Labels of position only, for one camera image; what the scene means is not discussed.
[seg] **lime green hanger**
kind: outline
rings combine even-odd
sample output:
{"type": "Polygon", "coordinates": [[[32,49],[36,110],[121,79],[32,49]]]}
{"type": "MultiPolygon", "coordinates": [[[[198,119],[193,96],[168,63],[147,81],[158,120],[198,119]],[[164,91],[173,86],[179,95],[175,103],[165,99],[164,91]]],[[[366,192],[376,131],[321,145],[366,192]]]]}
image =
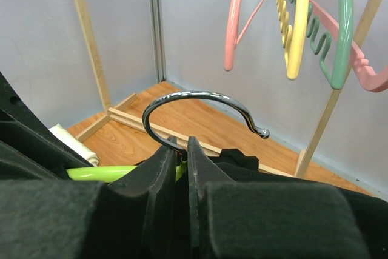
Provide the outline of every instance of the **lime green hanger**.
{"type": "MultiPolygon", "coordinates": [[[[98,166],[67,169],[67,174],[76,181],[102,181],[111,183],[120,179],[125,174],[134,170],[137,166],[98,166]]],[[[178,181],[187,170],[187,163],[181,163],[176,168],[175,181],[178,181]]]]}
{"type": "MultiPolygon", "coordinates": [[[[289,0],[295,5],[296,0],[289,0]]],[[[350,49],[353,42],[353,0],[339,0],[339,30],[338,42],[335,51],[334,67],[332,73],[325,64],[327,52],[330,49],[332,35],[326,31],[320,37],[318,44],[315,44],[316,36],[320,26],[319,17],[312,17],[313,4],[309,4],[309,14],[307,25],[310,27],[306,31],[306,37],[310,39],[312,52],[317,55],[322,54],[319,59],[319,66],[333,89],[342,89],[346,80],[346,70],[349,63],[350,49]]]]}

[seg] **wooden beam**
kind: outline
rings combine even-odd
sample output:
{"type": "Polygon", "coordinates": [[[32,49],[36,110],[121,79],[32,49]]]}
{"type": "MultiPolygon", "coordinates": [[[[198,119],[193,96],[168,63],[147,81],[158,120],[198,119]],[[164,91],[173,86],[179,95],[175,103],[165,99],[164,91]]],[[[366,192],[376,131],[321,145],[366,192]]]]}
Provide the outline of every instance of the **wooden beam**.
{"type": "MultiPolygon", "coordinates": [[[[361,47],[365,41],[365,38],[368,34],[370,26],[372,25],[373,19],[375,18],[375,15],[380,7],[381,1],[382,0],[368,0],[365,6],[363,15],[361,16],[361,19],[357,25],[355,37],[353,39],[359,47],[361,47]]],[[[346,78],[348,77],[351,70],[352,70],[352,65],[348,64],[346,78]]],[[[338,101],[338,98],[340,97],[341,92],[342,90],[332,91],[332,94],[326,104],[326,108],[323,111],[322,117],[315,130],[314,136],[310,140],[307,150],[304,152],[304,155],[303,155],[303,152],[301,152],[299,155],[300,163],[298,162],[299,167],[297,166],[295,171],[296,177],[302,178],[306,174],[307,167],[310,164],[310,161],[313,157],[316,147],[318,146],[318,143],[327,126],[330,116],[332,115],[334,107],[337,104],[337,101],[338,101]]]]}
{"type": "MultiPolygon", "coordinates": [[[[127,126],[130,126],[136,130],[140,130],[144,133],[146,132],[141,118],[138,118],[136,116],[130,115],[129,113],[125,113],[113,108],[109,109],[109,112],[110,112],[110,118],[112,120],[125,124],[127,126]]],[[[189,140],[188,136],[166,129],[165,127],[158,126],[157,124],[150,123],[150,125],[154,129],[154,131],[161,137],[167,138],[168,136],[175,136],[178,145],[187,148],[187,142],[189,140]]],[[[220,148],[214,147],[204,142],[199,142],[199,144],[201,145],[202,149],[204,150],[207,156],[219,156],[219,154],[221,153],[220,148]]],[[[261,163],[259,163],[259,170],[267,173],[292,177],[292,175],[289,175],[288,173],[276,170],[274,168],[263,165],[261,163]]]]}
{"type": "Polygon", "coordinates": [[[95,74],[95,79],[102,106],[104,108],[104,111],[107,112],[111,106],[109,91],[105,81],[104,72],[102,71],[102,64],[97,49],[92,22],[90,21],[89,11],[87,9],[87,3],[86,0],[74,0],[74,3],[77,9],[79,22],[81,24],[82,33],[84,34],[84,39],[87,51],[89,53],[90,62],[92,64],[93,72],[95,74]]]}
{"type": "Polygon", "coordinates": [[[124,110],[127,106],[129,106],[132,102],[134,102],[137,97],[138,97],[137,94],[135,93],[131,94],[126,99],[121,101],[117,106],[115,106],[115,109],[124,110]]]}
{"type": "Polygon", "coordinates": [[[109,116],[104,115],[97,119],[93,124],[84,129],[81,133],[76,135],[76,139],[80,142],[84,142],[87,138],[97,132],[100,128],[102,128],[107,122],[109,122],[109,116]]]}

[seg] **white wall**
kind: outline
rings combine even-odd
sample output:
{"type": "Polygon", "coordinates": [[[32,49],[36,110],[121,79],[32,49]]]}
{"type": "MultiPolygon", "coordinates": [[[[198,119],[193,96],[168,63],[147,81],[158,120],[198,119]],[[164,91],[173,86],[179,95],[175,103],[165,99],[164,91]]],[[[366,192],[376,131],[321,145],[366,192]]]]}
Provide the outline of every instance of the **white wall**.
{"type": "MultiPolygon", "coordinates": [[[[156,83],[149,0],[87,0],[113,103],[156,83]]],[[[0,0],[0,71],[47,125],[102,110],[73,0],[0,0]]]]}
{"type": "MultiPolygon", "coordinates": [[[[308,43],[298,79],[287,80],[275,0],[266,0],[253,20],[231,72],[223,70],[230,0],[161,1],[168,79],[188,89],[228,94],[250,109],[259,126],[299,149],[306,147],[331,89],[308,43]]],[[[338,19],[338,0],[317,1],[338,19]]],[[[241,28],[258,2],[243,0],[241,28]]],[[[354,28],[366,2],[354,1],[354,28]]],[[[384,0],[363,47],[378,70],[386,65],[388,54],[387,12],[384,0]]],[[[387,97],[388,91],[363,90],[351,73],[316,156],[384,193],[388,193],[387,97]]]]}

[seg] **plastic hanger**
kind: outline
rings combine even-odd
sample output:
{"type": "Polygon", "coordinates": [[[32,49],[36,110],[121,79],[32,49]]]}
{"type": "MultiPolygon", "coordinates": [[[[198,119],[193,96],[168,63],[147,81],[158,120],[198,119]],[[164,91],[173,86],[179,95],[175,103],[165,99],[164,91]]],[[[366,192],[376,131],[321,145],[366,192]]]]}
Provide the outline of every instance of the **plastic hanger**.
{"type": "MultiPolygon", "coordinates": [[[[240,36],[237,37],[241,1],[242,0],[232,0],[230,4],[227,23],[224,63],[224,68],[227,71],[233,69],[233,60],[236,46],[243,37],[243,34],[248,28],[254,15],[263,3],[263,0],[261,0],[255,11],[249,18],[240,36]]],[[[309,0],[297,0],[298,5],[295,12],[294,29],[291,25],[288,25],[289,13],[286,11],[286,2],[284,0],[276,0],[276,2],[278,6],[279,20],[281,21],[282,45],[285,48],[284,57],[287,66],[287,77],[288,79],[294,80],[298,76],[301,58],[303,54],[304,35],[306,33],[309,0]]]]}
{"type": "Polygon", "coordinates": [[[282,33],[282,45],[284,47],[284,59],[287,67],[287,78],[295,80],[299,74],[301,65],[304,38],[306,35],[309,0],[293,0],[295,3],[294,25],[289,24],[289,12],[286,0],[276,0],[278,6],[280,31],[282,33]]]}
{"type": "Polygon", "coordinates": [[[224,69],[231,71],[233,69],[233,62],[235,59],[235,49],[237,48],[241,38],[244,36],[248,26],[250,25],[256,12],[262,6],[264,0],[260,0],[258,6],[255,8],[247,23],[238,35],[238,23],[240,17],[240,7],[243,0],[232,0],[229,8],[228,23],[226,28],[226,42],[225,42],[225,62],[224,69]]]}
{"type": "Polygon", "coordinates": [[[306,37],[310,39],[310,47],[314,54],[319,54],[324,47],[320,57],[320,67],[327,81],[333,89],[342,89],[345,84],[346,70],[349,63],[350,49],[353,40],[353,0],[339,0],[339,24],[314,0],[309,2],[309,14],[307,23],[310,27],[306,37]],[[331,33],[325,32],[315,44],[316,34],[319,30],[320,21],[331,33]],[[325,64],[327,52],[330,49],[332,36],[337,42],[334,67],[332,73],[329,72],[325,64]]]}
{"type": "Polygon", "coordinates": [[[364,59],[364,54],[354,44],[352,67],[363,89],[371,92],[382,92],[388,89],[388,66],[376,73],[369,61],[364,59]]]}

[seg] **metal hanger hook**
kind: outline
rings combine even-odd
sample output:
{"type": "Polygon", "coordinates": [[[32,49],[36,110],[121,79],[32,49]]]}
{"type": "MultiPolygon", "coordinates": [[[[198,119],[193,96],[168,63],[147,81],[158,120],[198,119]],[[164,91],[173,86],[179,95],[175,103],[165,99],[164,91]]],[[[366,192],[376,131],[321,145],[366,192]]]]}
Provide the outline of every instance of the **metal hanger hook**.
{"type": "Polygon", "coordinates": [[[185,148],[178,146],[170,142],[169,140],[159,136],[150,125],[150,115],[151,113],[165,103],[170,103],[176,100],[182,99],[207,99],[212,101],[218,101],[220,103],[226,104],[227,106],[232,107],[237,110],[242,117],[244,117],[245,122],[247,123],[248,128],[251,132],[259,135],[261,138],[266,139],[269,137],[269,130],[256,127],[253,118],[248,111],[248,109],[239,103],[237,100],[234,100],[231,97],[225,96],[220,93],[208,92],[208,91],[184,91],[184,92],[175,92],[171,94],[164,95],[154,101],[152,101],[143,112],[142,121],[145,131],[157,142],[169,147],[178,153],[181,154],[182,161],[187,161],[187,151],[185,148]]]}

